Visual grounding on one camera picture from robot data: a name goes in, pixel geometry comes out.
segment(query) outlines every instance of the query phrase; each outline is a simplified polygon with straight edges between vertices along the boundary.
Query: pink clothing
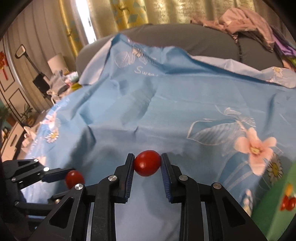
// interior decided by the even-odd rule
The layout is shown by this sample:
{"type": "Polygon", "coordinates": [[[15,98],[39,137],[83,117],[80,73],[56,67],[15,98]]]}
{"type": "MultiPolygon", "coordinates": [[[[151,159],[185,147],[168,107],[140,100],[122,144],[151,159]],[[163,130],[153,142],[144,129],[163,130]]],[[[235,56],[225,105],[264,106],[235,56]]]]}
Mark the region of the pink clothing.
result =
{"type": "Polygon", "coordinates": [[[231,35],[237,43],[238,33],[257,40],[267,50],[273,51],[274,38],[272,29],[259,14],[243,7],[228,9],[221,18],[210,21],[193,17],[191,23],[220,30],[231,35]]]}

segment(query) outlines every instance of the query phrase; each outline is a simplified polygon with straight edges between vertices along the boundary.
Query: patterned curtain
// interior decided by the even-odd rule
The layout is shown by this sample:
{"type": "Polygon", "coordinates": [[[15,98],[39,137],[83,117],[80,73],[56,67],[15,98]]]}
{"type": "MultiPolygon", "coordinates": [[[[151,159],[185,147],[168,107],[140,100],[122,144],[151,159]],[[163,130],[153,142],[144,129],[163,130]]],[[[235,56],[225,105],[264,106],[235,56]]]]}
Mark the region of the patterned curtain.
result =
{"type": "Polygon", "coordinates": [[[97,38],[145,23],[189,23],[194,15],[219,18],[228,8],[247,7],[267,22],[289,32],[262,0],[87,0],[97,38]]]}

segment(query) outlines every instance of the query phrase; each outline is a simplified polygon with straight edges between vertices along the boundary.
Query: red tomato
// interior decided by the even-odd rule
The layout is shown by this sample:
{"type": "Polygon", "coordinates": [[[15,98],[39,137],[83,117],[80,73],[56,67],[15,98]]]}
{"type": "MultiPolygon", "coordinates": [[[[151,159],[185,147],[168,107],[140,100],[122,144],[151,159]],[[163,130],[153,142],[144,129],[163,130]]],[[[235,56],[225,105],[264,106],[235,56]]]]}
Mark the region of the red tomato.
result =
{"type": "Polygon", "coordinates": [[[291,197],[288,203],[288,206],[286,207],[286,209],[288,211],[292,211],[295,208],[296,205],[296,198],[295,197],[291,197]]]}
{"type": "Polygon", "coordinates": [[[84,178],[79,171],[72,170],[67,173],[65,182],[67,187],[71,189],[78,183],[84,184],[84,178]]]}
{"type": "Polygon", "coordinates": [[[148,177],[159,169],[160,164],[160,155],[156,151],[146,150],[136,157],[133,168],[140,176],[148,177]]]}
{"type": "Polygon", "coordinates": [[[284,198],[283,198],[283,201],[282,201],[282,203],[281,203],[281,208],[280,208],[280,210],[281,210],[281,211],[285,210],[285,209],[288,207],[288,205],[289,205],[289,198],[288,198],[287,195],[285,195],[284,198]]]}

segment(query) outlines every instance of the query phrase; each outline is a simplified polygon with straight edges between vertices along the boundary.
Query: beige curtain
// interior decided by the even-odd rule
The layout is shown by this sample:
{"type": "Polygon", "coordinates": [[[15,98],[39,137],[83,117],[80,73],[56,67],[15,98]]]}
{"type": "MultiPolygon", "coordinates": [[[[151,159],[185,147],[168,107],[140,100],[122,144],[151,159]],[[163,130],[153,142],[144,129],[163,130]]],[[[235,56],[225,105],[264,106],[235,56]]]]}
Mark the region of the beige curtain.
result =
{"type": "Polygon", "coordinates": [[[75,71],[75,59],[65,32],[59,0],[33,0],[14,20],[6,32],[16,72],[37,111],[47,110],[51,102],[44,99],[33,84],[37,72],[25,57],[14,54],[23,44],[37,68],[48,78],[52,72],[47,61],[62,53],[69,70],[75,71]]]}
{"type": "Polygon", "coordinates": [[[97,38],[144,23],[189,23],[194,15],[219,18],[228,8],[247,7],[289,38],[276,13],[262,0],[87,0],[97,38]]]}

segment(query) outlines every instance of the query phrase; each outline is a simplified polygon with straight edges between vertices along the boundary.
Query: blue fabric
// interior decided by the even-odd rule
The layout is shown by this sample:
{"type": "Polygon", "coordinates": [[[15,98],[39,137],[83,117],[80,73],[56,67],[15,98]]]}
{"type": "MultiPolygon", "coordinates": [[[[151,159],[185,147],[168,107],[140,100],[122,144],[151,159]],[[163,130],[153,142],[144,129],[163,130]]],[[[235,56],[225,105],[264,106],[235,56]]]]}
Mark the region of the blue fabric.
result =
{"type": "MultiPolygon", "coordinates": [[[[234,145],[251,128],[262,141],[275,137],[271,148],[287,173],[296,157],[295,104],[295,89],[119,34],[99,79],[49,111],[27,158],[51,169],[75,167],[91,185],[113,174],[128,153],[151,149],[168,153],[197,182],[220,182],[242,206],[249,204],[246,196],[256,205],[272,185],[270,171],[255,175],[249,155],[234,145]]],[[[64,190],[63,182],[36,183],[23,193],[29,202],[46,202],[64,190]]],[[[115,209],[119,241],[178,240],[181,207],[167,202],[160,170],[135,174],[128,203],[115,209]]]]}

